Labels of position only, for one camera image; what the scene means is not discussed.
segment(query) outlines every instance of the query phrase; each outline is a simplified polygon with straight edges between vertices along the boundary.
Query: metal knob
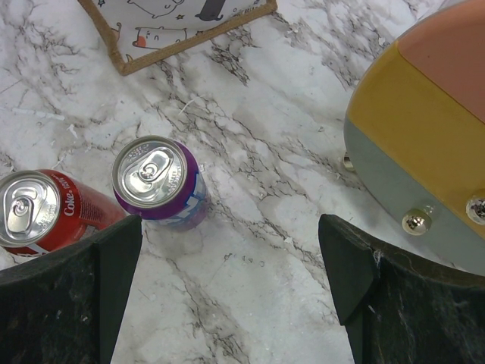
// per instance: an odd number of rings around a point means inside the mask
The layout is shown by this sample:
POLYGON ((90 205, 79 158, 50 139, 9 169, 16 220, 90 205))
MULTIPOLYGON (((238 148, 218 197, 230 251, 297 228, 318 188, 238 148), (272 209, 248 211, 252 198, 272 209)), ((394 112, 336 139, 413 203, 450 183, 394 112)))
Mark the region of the metal knob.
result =
POLYGON ((355 172, 354 165, 350 160, 348 152, 343 156, 343 167, 349 172, 355 172))
POLYGON ((467 202, 467 215, 475 223, 485 225, 485 198, 473 196, 467 202))
POLYGON ((419 237, 430 230, 431 218, 424 211, 411 209, 402 218, 402 228, 406 233, 419 237))

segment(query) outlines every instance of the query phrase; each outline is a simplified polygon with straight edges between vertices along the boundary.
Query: gray object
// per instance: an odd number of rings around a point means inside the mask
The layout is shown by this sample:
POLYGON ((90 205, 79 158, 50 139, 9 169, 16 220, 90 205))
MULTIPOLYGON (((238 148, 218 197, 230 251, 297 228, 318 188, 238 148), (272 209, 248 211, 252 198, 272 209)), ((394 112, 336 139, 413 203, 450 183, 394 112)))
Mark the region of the gray object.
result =
POLYGON ((462 220, 387 156, 350 121, 345 122, 347 151, 358 176, 377 201, 401 223, 410 210, 430 217, 416 243, 477 275, 485 275, 485 242, 462 220))

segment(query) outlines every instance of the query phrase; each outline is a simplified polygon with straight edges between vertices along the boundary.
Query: soda can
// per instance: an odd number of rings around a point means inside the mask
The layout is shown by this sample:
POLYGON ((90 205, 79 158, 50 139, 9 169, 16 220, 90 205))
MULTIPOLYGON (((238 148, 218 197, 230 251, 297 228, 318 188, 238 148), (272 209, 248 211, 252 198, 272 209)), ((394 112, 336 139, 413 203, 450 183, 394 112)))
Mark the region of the soda can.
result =
POLYGON ((125 146, 114 161, 113 188, 130 214, 178 231, 207 215, 209 195, 196 159, 182 144, 145 136, 125 146))
POLYGON ((0 180, 0 246, 41 256, 121 220, 107 196, 58 171, 13 173, 0 180))

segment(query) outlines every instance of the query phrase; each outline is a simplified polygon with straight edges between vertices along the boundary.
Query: red soda can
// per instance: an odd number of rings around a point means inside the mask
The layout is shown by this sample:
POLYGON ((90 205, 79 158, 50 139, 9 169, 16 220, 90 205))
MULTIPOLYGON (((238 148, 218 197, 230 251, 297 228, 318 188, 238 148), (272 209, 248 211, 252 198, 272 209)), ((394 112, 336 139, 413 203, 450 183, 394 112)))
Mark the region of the red soda can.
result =
POLYGON ((76 243, 126 215, 102 193, 50 170, 0 180, 0 201, 0 246, 19 256, 41 256, 76 243))

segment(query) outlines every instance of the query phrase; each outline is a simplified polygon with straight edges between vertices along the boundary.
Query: can top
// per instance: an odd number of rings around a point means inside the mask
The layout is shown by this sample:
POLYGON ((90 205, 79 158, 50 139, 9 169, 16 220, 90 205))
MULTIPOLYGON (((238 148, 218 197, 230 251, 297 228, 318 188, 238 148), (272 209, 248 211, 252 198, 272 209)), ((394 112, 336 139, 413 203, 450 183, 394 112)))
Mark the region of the can top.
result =
POLYGON ((26 246, 55 225, 61 209, 52 180, 38 171, 13 173, 0 180, 0 245, 26 246))
POLYGON ((182 149, 169 139, 144 136, 125 146, 114 161, 113 188, 132 206, 151 208, 171 201, 187 176, 182 149))

